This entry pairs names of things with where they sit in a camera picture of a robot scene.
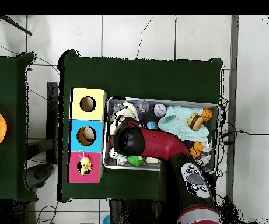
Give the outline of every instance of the green plush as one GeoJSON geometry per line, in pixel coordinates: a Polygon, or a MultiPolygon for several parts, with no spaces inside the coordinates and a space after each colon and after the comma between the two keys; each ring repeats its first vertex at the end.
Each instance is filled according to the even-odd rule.
{"type": "Polygon", "coordinates": [[[128,156],[126,158],[130,162],[130,164],[133,166],[140,166],[144,163],[144,158],[139,159],[138,156],[128,156]]]}

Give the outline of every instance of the green table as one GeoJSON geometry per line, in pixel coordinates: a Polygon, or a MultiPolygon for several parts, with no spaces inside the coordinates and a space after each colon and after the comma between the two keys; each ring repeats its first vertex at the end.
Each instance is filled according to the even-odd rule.
{"type": "Polygon", "coordinates": [[[23,175],[26,149],[26,68],[33,53],[15,58],[0,57],[0,113],[8,131],[0,144],[0,199],[37,200],[25,186],[23,175]]]}
{"type": "Polygon", "coordinates": [[[82,58],[68,50],[58,62],[60,70],[59,198],[114,198],[159,200],[159,173],[104,169],[99,184],[67,183],[70,87],[103,89],[110,96],[219,103],[220,58],[210,61],[156,61],[145,59],[82,58]]]}

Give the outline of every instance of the blue bowl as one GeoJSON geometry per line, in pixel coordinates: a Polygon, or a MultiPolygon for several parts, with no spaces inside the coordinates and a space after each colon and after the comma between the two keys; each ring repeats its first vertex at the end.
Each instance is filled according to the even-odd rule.
{"type": "Polygon", "coordinates": [[[110,215],[106,216],[103,220],[103,224],[110,224],[110,215]]]}

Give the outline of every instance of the table leg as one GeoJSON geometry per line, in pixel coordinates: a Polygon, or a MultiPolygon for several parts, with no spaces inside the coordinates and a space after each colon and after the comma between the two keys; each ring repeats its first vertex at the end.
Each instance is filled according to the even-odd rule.
{"type": "Polygon", "coordinates": [[[46,151],[46,162],[57,163],[58,83],[47,82],[46,138],[54,140],[54,147],[46,151]]]}

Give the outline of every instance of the metal tray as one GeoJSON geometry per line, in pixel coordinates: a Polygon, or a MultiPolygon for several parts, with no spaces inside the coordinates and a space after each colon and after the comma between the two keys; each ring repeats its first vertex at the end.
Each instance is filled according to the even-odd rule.
{"type": "Polygon", "coordinates": [[[209,173],[215,173],[218,167],[218,147],[219,147],[219,120],[221,119],[221,111],[219,105],[210,103],[195,103],[195,102],[183,102],[183,101],[170,101],[170,100],[154,100],[154,99],[139,99],[139,98],[125,98],[117,99],[117,97],[110,97],[106,103],[107,118],[104,126],[104,148],[103,148],[103,164],[106,168],[111,169],[132,169],[132,170],[146,170],[146,171],[160,171],[160,164],[150,164],[146,163],[140,167],[134,167],[129,163],[123,166],[117,166],[116,160],[109,156],[109,150],[111,145],[108,142],[109,139],[109,117],[113,113],[113,105],[115,103],[130,102],[136,103],[139,100],[144,100],[150,105],[150,110],[153,109],[154,105],[157,103],[162,103],[168,108],[169,106],[181,106],[181,107],[198,107],[198,108],[209,108],[212,111],[212,118],[208,122],[203,124],[208,128],[209,135],[208,141],[212,145],[212,151],[210,152],[211,160],[210,162],[202,167],[202,169],[209,173]]]}

